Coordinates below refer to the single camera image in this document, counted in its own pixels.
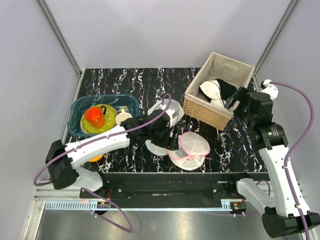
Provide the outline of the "white bra with black straps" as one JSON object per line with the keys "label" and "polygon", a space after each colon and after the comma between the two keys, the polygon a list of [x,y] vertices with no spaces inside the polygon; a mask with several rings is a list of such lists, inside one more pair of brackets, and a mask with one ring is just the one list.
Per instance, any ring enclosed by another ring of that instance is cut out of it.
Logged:
{"label": "white bra with black straps", "polygon": [[217,79],[205,80],[199,86],[199,92],[208,100],[212,105],[217,107],[224,107],[226,100],[221,99],[220,86]]}

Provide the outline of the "pink-trimmed mesh laundry bag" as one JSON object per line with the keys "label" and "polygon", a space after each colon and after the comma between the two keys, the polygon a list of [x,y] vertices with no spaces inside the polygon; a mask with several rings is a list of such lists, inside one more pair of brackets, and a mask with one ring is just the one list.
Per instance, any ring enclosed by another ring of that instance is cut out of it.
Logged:
{"label": "pink-trimmed mesh laundry bag", "polygon": [[194,132],[185,132],[178,137],[178,149],[168,150],[168,156],[174,165],[185,171],[200,168],[211,147],[208,141]]}

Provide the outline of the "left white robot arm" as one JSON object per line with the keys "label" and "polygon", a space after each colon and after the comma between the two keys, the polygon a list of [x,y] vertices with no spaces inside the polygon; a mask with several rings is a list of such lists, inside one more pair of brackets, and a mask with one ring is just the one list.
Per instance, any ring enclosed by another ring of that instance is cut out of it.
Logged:
{"label": "left white robot arm", "polygon": [[82,141],[63,144],[56,140],[45,159],[50,183],[56,190],[77,186],[103,198],[108,193],[107,184],[99,173],[82,168],[82,165],[99,155],[146,141],[166,150],[177,150],[179,128],[176,124],[182,117],[183,114],[176,110],[158,109],[149,115],[128,118],[120,125]]}

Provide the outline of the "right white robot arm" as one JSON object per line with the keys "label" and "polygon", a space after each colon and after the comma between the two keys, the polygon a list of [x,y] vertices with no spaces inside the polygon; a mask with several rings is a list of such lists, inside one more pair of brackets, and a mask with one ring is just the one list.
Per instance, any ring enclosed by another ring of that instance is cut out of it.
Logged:
{"label": "right white robot arm", "polygon": [[263,227],[271,238],[307,235],[319,226],[320,215],[311,212],[300,191],[287,157],[290,149],[285,131],[273,122],[271,95],[264,90],[250,92],[240,87],[227,99],[225,108],[230,109],[236,102],[239,105],[234,113],[247,124],[250,139],[267,167],[274,196],[265,193],[246,173],[230,178],[228,195],[248,200],[261,215]]}

